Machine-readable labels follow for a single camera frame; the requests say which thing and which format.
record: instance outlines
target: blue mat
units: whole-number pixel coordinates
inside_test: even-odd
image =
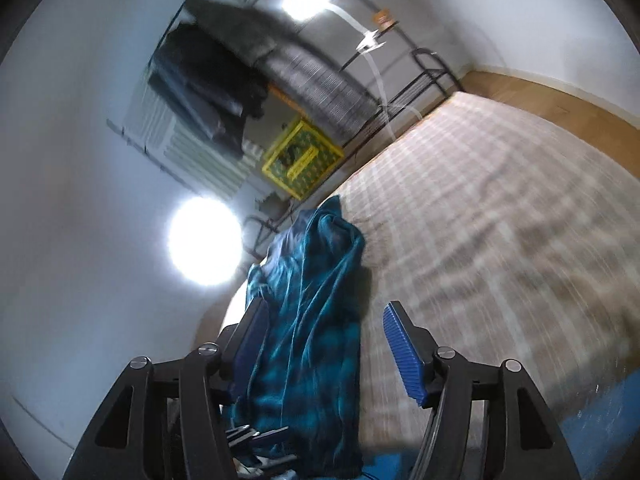
[[[560,424],[583,479],[606,472],[640,431],[640,370]]]
[[[234,423],[259,431],[290,426],[294,439],[261,453],[297,454],[304,476],[354,478],[362,468],[354,286],[363,248],[334,196],[301,214],[274,240],[265,266],[249,271],[247,304],[263,296],[269,329]]]

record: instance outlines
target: wire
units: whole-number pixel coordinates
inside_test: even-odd
[[[358,20],[356,20],[343,8],[338,7],[334,4],[326,4],[325,9],[330,10],[331,12],[334,12],[335,14],[340,16],[345,22],[349,23],[351,27],[355,28],[363,36],[366,36],[369,33],[369,30],[366,27],[364,27]]]
[[[334,12],[335,14],[340,16],[345,22],[349,23],[351,27],[353,27],[354,29],[362,33],[365,37],[368,34],[371,34],[369,30],[367,30],[358,20],[356,20],[343,8],[338,7],[337,5],[334,5],[334,4],[327,4],[325,9],[330,10],[331,12]],[[382,75],[380,74],[380,70],[378,69],[378,66],[376,65],[375,61],[373,61],[373,57],[366,50],[362,50],[360,51],[360,53],[364,56],[364,59],[367,60],[367,63],[369,64],[369,68],[373,72],[373,77],[376,79],[376,84],[378,85],[378,92],[380,94],[380,99],[382,101],[382,111],[385,118],[386,130],[388,131],[389,136],[392,138],[392,142],[396,142],[398,138],[396,137],[396,134],[394,133],[393,128],[391,127],[391,120],[389,119],[388,108],[391,106],[393,108],[400,108],[402,110],[410,110],[416,115],[416,117],[418,117],[419,121],[421,121],[423,118],[422,114],[416,108],[409,105],[396,105],[393,103],[389,104],[388,99],[386,98],[385,85],[382,81]]]
[[[382,76],[380,75],[380,70],[378,70],[378,66],[373,61],[373,58],[371,57],[371,54],[369,52],[363,52],[362,55],[364,56],[364,59],[367,60],[367,63],[369,63],[369,67],[373,72],[373,77],[376,78],[376,83],[378,85],[378,92],[380,92],[380,98],[382,99],[382,113],[384,114],[384,117],[385,117],[386,130],[389,132],[389,135],[393,139],[392,142],[396,142],[398,138],[396,137],[396,134],[391,128],[391,121],[389,120],[389,113],[388,113],[388,101],[386,100],[385,86],[382,82]]]

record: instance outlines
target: floor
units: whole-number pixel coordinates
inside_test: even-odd
[[[562,126],[640,178],[640,130],[610,112],[553,88],[506,75],[469,72],[462,84],[469,93]]]

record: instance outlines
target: mattress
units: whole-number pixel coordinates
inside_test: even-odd
[[[637,368],[640,182],[562,128],[459,92],[335,194],[366,240],[364,450],[418,447],[429,417],[386,342],[390,300],[469,360],[521,361],[558,420]],[[223,326],[241,316],[243,290]]]

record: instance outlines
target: yellow box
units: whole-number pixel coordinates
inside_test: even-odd
[[[302,118],[297,118],[265,154],[262,172],[298,200],[331,173],[343,150]]]

